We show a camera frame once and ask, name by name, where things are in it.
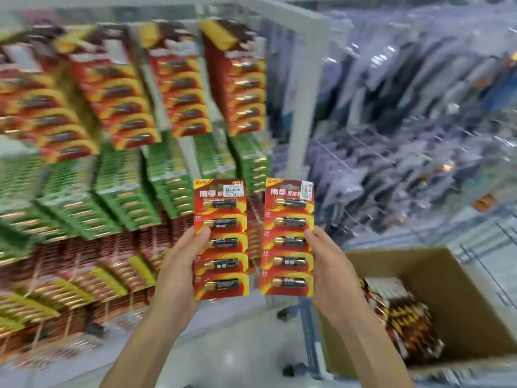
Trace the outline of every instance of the forearm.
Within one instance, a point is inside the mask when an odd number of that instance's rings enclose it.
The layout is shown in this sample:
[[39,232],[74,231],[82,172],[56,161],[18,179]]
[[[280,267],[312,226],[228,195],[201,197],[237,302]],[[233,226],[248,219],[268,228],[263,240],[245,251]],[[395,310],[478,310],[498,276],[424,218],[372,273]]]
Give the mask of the forearm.
[[153,388],[178,335],[172,324],[150,311],[99,388]]
[[339,333],[363,388],[414,388],[404,361],[364,299],[354,302]]

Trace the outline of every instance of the tiled floor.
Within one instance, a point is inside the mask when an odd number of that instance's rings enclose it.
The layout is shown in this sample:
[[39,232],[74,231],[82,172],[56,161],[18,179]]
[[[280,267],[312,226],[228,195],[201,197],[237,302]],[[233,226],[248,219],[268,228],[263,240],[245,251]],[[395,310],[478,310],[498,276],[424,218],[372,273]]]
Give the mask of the tiled floor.
[[[268,310],[223,329],[180,344],[171,351],[157,388],[283,388],[337,387],[309,375],[285,378],[282,367],[307,362],[301,320],[287,323]],[[107,368],[60,385],[66,388],[96,388]]]

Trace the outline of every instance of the white shelf pole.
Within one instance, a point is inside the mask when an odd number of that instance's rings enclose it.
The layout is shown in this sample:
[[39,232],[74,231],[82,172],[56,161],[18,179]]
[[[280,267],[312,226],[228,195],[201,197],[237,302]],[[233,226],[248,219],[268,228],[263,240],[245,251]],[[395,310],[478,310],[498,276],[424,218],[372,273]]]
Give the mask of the white shelf pole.
[[238,0],[250,11],[302,34],[305,49],[295,98],[285,176],[299,179],[313,123],[322,75],[323,57],[330,40],[330,22],[319,13],[276,0]]

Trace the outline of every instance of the hand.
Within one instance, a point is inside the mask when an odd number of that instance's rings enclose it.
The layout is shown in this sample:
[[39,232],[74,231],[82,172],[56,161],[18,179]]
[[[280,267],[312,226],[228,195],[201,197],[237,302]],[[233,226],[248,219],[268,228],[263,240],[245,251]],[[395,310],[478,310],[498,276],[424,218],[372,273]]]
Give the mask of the hand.
[[204,227],[194,234],[189,228],[165,256],[156,282],[151,303],[151,315],[165,323],[179,336],[197,311],[192,285],[192,263],[210,238],[210,229]]
[[354,266],[339,246],[318,226],[305,230],[314,249],[313,302],[336,329],[346,322],[356,305],[366,302]]

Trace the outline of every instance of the white floor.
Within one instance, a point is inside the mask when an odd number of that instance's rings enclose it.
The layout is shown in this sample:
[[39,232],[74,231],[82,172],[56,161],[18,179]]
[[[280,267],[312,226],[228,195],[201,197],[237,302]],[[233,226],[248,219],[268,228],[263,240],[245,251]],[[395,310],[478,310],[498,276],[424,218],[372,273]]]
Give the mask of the white floor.
[[[285,378],[282,367],[304,362],[307,354],[300,317],[287,323],[268,310],[174,347],[157,388],[337,387],[306,376]],[[107,368],[70,380],[60,388],[96,388]]]

